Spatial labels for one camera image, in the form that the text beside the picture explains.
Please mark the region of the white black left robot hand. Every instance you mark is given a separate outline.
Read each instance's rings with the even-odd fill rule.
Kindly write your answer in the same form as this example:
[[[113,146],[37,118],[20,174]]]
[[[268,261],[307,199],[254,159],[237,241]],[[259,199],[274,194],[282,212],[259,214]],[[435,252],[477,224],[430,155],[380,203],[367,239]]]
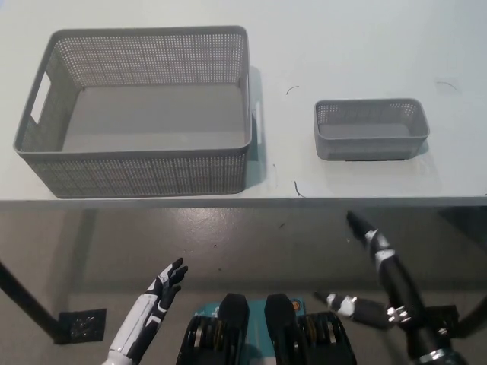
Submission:
[[[154,340],[188,267],[179,258],[141,294],[113,339],[105,364],[139,364]]]

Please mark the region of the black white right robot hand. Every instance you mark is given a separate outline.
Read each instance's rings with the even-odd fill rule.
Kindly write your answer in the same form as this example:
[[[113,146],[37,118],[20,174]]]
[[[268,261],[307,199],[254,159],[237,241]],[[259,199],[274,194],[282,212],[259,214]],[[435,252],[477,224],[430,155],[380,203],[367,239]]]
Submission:
[[[314,296],[333,312],[375,329],[387,330],[397,325],[406,331],[419,327],[425,321],[425,306],[395,249],[363,217],[348,211],[346,219],[374,263],[389,304],[326,291],[316,291]]]

